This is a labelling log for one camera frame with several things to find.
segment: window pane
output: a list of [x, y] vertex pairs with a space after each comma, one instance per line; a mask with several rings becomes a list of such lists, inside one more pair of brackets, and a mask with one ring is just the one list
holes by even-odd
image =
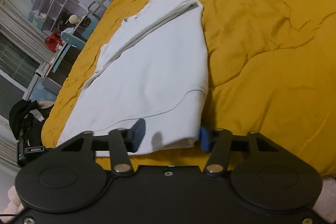
[[25, 93], [0, 75], [0, 115], [8, 120], [9, 111]]
[[0, 33], [1, 70], [25, 88], [28, 88], [39, 66], [38, 62]]

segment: wrinkled fabric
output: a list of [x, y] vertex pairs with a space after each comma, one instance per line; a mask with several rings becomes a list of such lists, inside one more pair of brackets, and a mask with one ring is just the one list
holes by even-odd
[[[209, 95], [203, 124], [234, 134], [260, 132], [314, 166], [336, 174], [336, 1], [199, 0], [208, 47]], [[55, 146], [100, 47], [148, 0], [113, 0], [73, 66], [43, 129]], [[190, 149], [132, 157], [135, 165], [199, 165]], [[109, 167], [108, 159], [99, 159]]]

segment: screw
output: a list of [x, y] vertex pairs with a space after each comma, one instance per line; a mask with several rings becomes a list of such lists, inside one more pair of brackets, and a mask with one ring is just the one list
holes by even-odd
[[171, 172], [171, 171], [166, 171], [166, 172], [164, 172], [164, 175], [166, 176], [166, 177], [170, 177], [170, 176], [172, 176], [174, 173], [173, 172]]
[[207, 170], [210, 173], [220, 173], [224, 170], [224, 168], [222, 165], [219, 165], [219, 164], [211, 164], [207, 166]]
[[131, 170], [131, 167], [128, 164], [117, 164], [114, 170], [118, 173], [126, 173]]
[[24, 224], [35, 224], [35, 220], [31, 217], [26, 217], [24, 220], [23, 220], [23, 223]]
[[302, 224], [313, 224], [313, 220], [311, 218], [305, 218], [302, 221]]

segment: blue chair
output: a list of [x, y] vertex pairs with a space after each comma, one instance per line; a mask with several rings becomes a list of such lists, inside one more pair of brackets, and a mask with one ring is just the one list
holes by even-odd
[[61, 39], [65, 41], [66, 43], [70, 44], [71, 46], [79, 49], [80, 51], [85, 46], [85, 42], [83, 40], [79, 39], [78, 37], [75, 37], [72, 34], [66, 33], [66, 32], [62, 33]]

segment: yellow bedsheet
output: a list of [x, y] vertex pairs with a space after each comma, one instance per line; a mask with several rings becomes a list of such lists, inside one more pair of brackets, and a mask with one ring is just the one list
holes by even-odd
[[[259, 131], [321, 174], [336, 174], [336, 0], [199, 1], [210, 73], [203, 123], [239, 135]], [[147, 2], [113, 1], [58, 95], [44, 145], [55, 146], [100, 47]], [[203, 167], [207, 157], [196, 146], [132, 162]]]

